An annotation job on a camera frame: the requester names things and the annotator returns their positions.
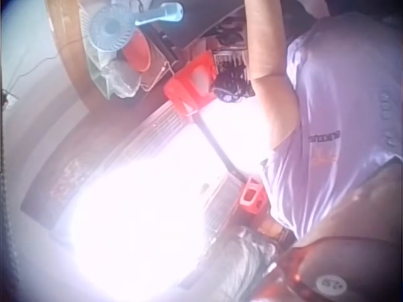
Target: round sticker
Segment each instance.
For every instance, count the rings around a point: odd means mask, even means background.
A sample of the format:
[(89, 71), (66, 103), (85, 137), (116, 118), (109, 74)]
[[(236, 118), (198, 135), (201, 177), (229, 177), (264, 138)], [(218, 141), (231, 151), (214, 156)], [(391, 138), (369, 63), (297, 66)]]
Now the round sticker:
[(340, 296), (347, 291), (346, 281), (334, 275), (325, 275), (317, 278), (316, 287), (326, 296)]

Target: black cable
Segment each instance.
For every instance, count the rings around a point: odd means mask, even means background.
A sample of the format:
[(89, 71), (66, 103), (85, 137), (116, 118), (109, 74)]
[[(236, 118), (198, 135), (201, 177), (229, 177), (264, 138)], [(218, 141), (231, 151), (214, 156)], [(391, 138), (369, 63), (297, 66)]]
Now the black cable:
[(217, 78), (212, 85), (212, 92), (225, 103), (238, 103), (243, 98), (254, 96), (252, 84), (245, 78), (245, 63), (235, 60), (217, 65)]
[(142, 13), (144, 11), (143, 2), (141, 0), (130, 0), (130, 2), (129, 2), (130, 8), (133, 8), (133, 6), (132, 6), (133, 1), (136, 1), (139, 4), (139, 12)]
[(75, 39), (75, 40), (73, 40), (73, 41), (67, 42), (66, 44), (64, 44), (63, 46), (61, 46), (61, 47), (57, 50), (57, 53), (56, 53), (54, 56), (52, 56), (52, 57), (47, 57), (47, 58), (45, 58), (45, 59), (39, 61), (32, 69), (30, 69), (29, 71), (25, 72), (24, 74), (20, 74), (20, 75), (15, 79), (15, 81), (14, 81), (14, 83), (11, 85), (11, 87), (10, 87), (9, 89), (7, 89), (7, 90), (3, 89), (3, 91), (12, 91), (13, 88), (15, 87), (15, 85), (18, 83), (18, 81), (19, 81), (22, 77), (26, 77), (28, 74), (31, 74), (35, 69), (37, 69), (39, 66), (41, 66), (41, 65), (42, 65), (43, 63), (45, 63), (46, 61), (56, 59), (56, 58), (59, 56), (59, 53), (60, 53), (65, 47), (67, 47), (67, 46), (69, 46), (69, 45), (71, 45), (71, 44), (73, 44), (73, 43), (83, 41), (85, 38), (87, 38), (87, 37), (85, 36), (85, 37), (82, 37), (82, 38), (80, 38), (80, 39)]

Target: electric fan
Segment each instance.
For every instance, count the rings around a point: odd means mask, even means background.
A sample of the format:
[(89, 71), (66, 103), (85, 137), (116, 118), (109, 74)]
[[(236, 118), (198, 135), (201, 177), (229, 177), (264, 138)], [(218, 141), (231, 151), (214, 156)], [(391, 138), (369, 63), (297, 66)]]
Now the electric fan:
[(183, 17), (180, 3), (163, 3), (159, 8), (134, 13), (129, 6), (112, 4), (101, 8), (89, 22), (89, 41), (103, 52), (122, 49), (133, 37), (137, 26), (154, 22), (178, 22)]

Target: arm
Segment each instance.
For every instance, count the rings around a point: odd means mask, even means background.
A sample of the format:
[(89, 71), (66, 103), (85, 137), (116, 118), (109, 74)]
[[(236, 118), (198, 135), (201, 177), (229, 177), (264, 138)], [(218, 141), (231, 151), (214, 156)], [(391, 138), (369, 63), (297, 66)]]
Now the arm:
[(245, 0), (249, 73), (276, 148), (299, 123), (297, 96), (286, 74), (287, 47), (280, 0)]

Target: orange bowl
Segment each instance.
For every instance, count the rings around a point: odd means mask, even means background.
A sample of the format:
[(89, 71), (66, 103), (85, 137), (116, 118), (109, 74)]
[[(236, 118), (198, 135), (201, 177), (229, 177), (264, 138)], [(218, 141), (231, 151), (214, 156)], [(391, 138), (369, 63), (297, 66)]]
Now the orange bowl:
[(136, 30), (130, 42), (122, 49), (129, 66), (139, 72), (150, 68), (151, 52), (146, 37), (140, 30)]

